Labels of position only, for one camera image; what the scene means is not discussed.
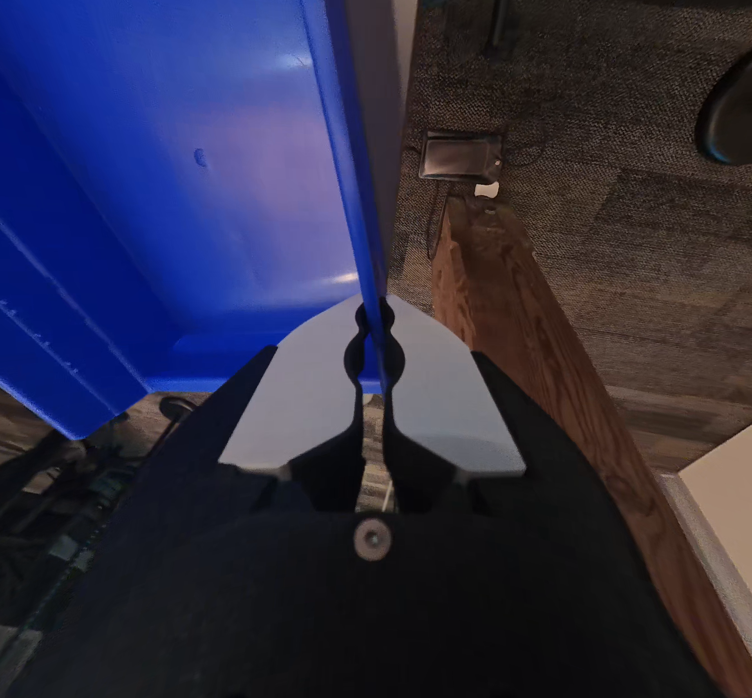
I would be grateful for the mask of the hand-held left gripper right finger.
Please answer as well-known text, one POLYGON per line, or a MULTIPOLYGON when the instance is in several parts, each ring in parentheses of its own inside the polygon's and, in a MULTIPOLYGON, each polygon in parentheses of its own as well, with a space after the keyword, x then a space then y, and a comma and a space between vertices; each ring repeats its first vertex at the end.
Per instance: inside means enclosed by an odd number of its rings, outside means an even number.
POLYGON ((392 418, 404 436, 446 460, 459 477, 521 477, 526 464, 471 349, 403 299, 387 295, 390 336, 404 365, 391 389, 392 418))

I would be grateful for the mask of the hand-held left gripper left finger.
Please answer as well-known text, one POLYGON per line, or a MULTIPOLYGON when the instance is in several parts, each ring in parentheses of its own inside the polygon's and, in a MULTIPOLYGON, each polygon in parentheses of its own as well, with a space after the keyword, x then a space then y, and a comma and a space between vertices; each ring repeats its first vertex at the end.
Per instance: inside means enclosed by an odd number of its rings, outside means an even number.
POLYGON ((368 325, 357 293, 307 320, 277 346, 219 461, 281 477, 295 459, 362 414, 368 325))

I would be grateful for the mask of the blue plastic bin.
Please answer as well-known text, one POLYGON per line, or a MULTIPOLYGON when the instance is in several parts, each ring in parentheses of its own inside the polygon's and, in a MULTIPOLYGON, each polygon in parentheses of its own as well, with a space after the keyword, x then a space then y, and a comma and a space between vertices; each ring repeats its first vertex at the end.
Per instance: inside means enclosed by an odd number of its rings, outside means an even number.
POLYGON ((356 293, 383 218, 346 0, 2 0, 2 389, 69 439, 356 293))

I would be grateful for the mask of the wooden pillar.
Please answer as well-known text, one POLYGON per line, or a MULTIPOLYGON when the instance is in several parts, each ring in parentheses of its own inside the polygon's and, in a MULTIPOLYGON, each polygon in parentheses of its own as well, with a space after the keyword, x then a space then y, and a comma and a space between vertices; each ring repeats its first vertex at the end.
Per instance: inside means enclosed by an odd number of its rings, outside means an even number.
POLYGON ((750 652, 507 205, 447 199, 432 301, 440 322, 487 355, 573 439, 605 482, 701 665, 726 696, 750 696, 750 652))

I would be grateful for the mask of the black floor outlet box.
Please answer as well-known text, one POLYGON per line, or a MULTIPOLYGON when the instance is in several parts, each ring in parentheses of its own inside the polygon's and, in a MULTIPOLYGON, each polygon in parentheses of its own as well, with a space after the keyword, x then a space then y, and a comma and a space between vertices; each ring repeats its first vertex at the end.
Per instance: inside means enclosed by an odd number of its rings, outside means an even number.
POLYGON ((503 158, 500 133, 428 130, 423 135, 418 177, 491 185, 499 180, 503 158))

